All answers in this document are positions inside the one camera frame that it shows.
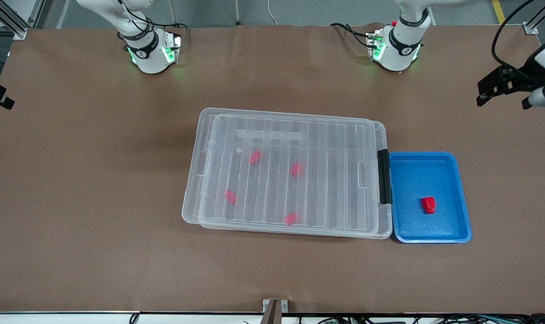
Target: transparent plastic container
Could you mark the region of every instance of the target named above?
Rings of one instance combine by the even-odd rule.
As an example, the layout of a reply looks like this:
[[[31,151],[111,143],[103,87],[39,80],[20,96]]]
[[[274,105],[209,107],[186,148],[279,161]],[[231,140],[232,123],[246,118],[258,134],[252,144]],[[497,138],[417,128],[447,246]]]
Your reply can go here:
[[[378,121],[207,108],[182,217],[206,228],[387,238],[377,160],[385,148]]]

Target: black latch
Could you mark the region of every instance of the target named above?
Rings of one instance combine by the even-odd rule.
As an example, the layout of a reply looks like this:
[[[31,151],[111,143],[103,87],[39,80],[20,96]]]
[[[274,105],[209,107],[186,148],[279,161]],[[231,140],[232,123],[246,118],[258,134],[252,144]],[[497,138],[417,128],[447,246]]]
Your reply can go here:
[[[377,152],[378,157],[378,185],[380,188],[381,204],[392,203],[392,187],[390,186],[390,155],[388,149]]]

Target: blue tray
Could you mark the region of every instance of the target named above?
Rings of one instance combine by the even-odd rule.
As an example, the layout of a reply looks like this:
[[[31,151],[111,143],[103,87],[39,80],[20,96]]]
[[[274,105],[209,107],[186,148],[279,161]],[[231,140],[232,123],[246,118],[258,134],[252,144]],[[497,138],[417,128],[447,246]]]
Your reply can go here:
[[[472,238],[456,158],[446,152],[390,153],[394,234],[404,243],[466,243]],[[437,207],[425,213],[422,198]]]

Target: brown table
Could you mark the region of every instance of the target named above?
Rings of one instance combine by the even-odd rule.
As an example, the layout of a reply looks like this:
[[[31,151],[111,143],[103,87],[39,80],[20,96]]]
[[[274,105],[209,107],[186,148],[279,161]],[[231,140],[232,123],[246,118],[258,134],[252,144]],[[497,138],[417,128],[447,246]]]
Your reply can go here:
[[[371,30],[377,25],[367,26]],[[0,310],[545,312],[545,108],[475,104],[495,26],[431,27],[402,74],[332,27],[194,29],[145,75],[112,29],[30,30],[0,82]],[[499,51],[538,47],[521,27]],[[180,216],[206,107],[366,117],[458,158],[468,244],[208,230]]]

